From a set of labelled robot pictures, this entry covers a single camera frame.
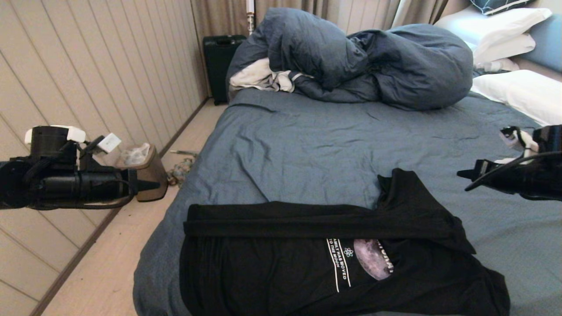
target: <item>mattress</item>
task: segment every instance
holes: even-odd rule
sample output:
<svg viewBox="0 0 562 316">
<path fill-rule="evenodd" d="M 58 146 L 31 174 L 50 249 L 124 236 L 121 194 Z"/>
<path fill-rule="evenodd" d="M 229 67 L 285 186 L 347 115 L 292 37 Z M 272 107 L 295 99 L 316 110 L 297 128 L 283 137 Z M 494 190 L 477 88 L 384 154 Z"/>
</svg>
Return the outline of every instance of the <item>mattress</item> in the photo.
<svg viewBox="0 0 562 316">
<path fill-rule="evenodd" d="M 507 125 L 538 127 L 472 93 L 446 109 L 416 112 L 375 102 L 328 103 L 294 93 L 240 91 L 141 253 L 134 280 L 138 314 L 189 315 L 178 275 L 191 204 L 282 201 L 374 209 L 377 175 L 389 177 L 401 168 L 415 171 L 437 201 L 463 221 L 478 260 L 505 276 L 511 315 L 560 315 L 560 203 L 484 187 L 465 192 L 468 181 L 456 176 L 476 159 L 518 156 L 498 136 Z"/>
</svg>

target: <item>dark patterned pillow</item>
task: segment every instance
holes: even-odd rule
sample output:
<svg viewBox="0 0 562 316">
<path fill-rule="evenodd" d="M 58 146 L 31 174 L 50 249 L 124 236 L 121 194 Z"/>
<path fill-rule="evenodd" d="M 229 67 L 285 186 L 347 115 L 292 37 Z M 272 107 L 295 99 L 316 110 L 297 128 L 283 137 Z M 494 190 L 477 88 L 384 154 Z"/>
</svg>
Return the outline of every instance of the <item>dark patterned pillow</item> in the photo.
<svg viewBox="0 0 562 316">
<path fill-rule="evenodd" d="M 521 8 L 534 0 L 470 0 L 484 15 L 494 15 L 507 10 Z"/>
</svg>

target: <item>baseboard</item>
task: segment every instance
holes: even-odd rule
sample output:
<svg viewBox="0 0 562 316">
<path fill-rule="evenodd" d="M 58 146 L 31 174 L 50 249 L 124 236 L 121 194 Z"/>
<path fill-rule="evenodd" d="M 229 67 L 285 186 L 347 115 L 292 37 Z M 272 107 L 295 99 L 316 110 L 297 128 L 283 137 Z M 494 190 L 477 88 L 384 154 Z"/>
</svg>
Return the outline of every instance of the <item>baseboard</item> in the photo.
<svg viewBox="0 0 562 316">
<path fill-rule="evenodd" d="M 66 279 L 68 279 L 72 271 L 74 271 L 74 269 L 80 263 L 82 258 L 86 255 L 88 250 L 90 250 L 90 248 L 94 245 L 94 243 L 96 243 L 100 235 L 103 233 L 103 231 L 106 229 L 109 223 L 111 223 L 113 218 L 117 215 L 117 213 L 119 213 L 120 210 L 121 210 L 120 208 L 112 209 L 111 212 L 107 214 L 107 216 L 103 219 L 101 224 L 98 227 L 96 227 L 96 229 L 90 235 L 88 240 L 86 240 L 84 245 L 82 245 L 82 247 L 78 250 L 78 252 L 74 255 L 74 257 L 72 257 L 68 265 L 58 275 L 55 282 L 51 285 L 49 290 L 47 290 L 47 293 L 43 295 L 41 301 L 39 301 L 39 303 L 31 313 L 31 316 L 40 316 L 41 314 L 43 314 L 43 312 L 45 311 L 51 300 L 55 297 L 55 295 L 57 295 L 57 292 L 65 283 Z"/>
<path fill-rule="evenodd" d="M 178 137 L 185 130 L 187 125 L 193 120 L 193 118 L 197 115 L 197 113 L 199 113 L 201 108 L 203 108 L 203 105 L 205 105 L 207 100 L 209 100 L 208 97 L 205 100 L 203 100 L 203 102 L 201 102 L 201 104 L 199 104 L 197 109 L 191 114 L 191 116 L 187 119 L 187 121 L 185 121 L 185 123 L 182 125 L 182 127 L 175 133 L 175 135 L 166 144 L 166 146 L 164 146 L 164 148 L 160 151 L 160 158 L 162 158 L 162 156 L 170 149 L 172 144 L 176 141 L 176 139 L 178 139 Z M 57 295 L 57 292 L 60 290 L 62 285 L 68 279 L 70 274 L 74 271 L 76 266 L 78 266 L 78 264 L 80 263 L 82 258 L 86 255 L 88 250 L 90 250 L 90 248 L 98 240 L 100 235 L 103 233 L 103 231 L 107 228 L 109 223 L 111 223 L 113 218 L 117 215 L 117 213 L 119 213 L 120 210 L 121 210 L 120 208 L 119 209 L 112 209 L 111 212 L 109 214 L 107 214 L 107 216 L 103 219 L 102 223 L 98 227 L 96 227 L 96 229 L 90 235 L 88 240 L 86 240 L 84 245 L 78 250 L 78 252 L 74 255 L 74 257 L 72 257 L 72 259 L 70 260 L 68 265 L 58 275 L 55 282 L 51 285 L 49 290 L 47 290 L 47 293 L 45 293 L 45 295 L 43 295 L 43 297 L 41 298 L 41 301 L 39 301 L 39 303 L 37 304 L 37 306 L 35 307 L 35 309 L 33 310 L 33 312 L 31 313 L 30 316 L 40 316 L 41 314 L 43 314 L 43 312 L 46 310 L 46 308 L 49 305 L 49 303 L 51 302 L 51 300 L 55 297 L 55 295 Z"/>
</svg>

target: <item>plastic bag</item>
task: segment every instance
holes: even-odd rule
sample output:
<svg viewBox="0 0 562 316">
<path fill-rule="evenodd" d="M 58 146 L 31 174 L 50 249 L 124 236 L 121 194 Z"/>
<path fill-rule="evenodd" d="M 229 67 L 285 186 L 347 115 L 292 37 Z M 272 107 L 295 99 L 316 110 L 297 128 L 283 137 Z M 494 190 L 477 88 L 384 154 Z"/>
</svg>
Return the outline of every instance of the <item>plastic bag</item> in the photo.
<svg viewBox="0 0 562 316">
<path fill-rule="evenodd" d="M 144 143 L 140 147 L 127 149 L 121 153 L 123 164 L 125 166 L 142 164 L 146 160 L 149 151 L 150 151 L 149 143 Z"/>
</svg>

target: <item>crumpled duvet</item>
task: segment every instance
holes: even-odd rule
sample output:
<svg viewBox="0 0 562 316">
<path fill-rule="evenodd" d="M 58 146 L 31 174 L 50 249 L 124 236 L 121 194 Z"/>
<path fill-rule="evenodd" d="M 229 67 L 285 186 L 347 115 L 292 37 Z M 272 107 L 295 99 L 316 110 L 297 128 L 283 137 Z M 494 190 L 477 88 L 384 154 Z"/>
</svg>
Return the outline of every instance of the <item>crumpled duvet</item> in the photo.
<svg viewBox="0 0 562 316">
<path fill-rule="evenodd" d="M 346 36 L 305 11 L 270 8 L 237 49 L 229 79 L 257 60 L 291 72 L 295 92 L 327 102 L 380 101 L 407 110 L 441 109 L 472 86 L 472 52 L 451 32 L 429 24 Z"/>
</svg>

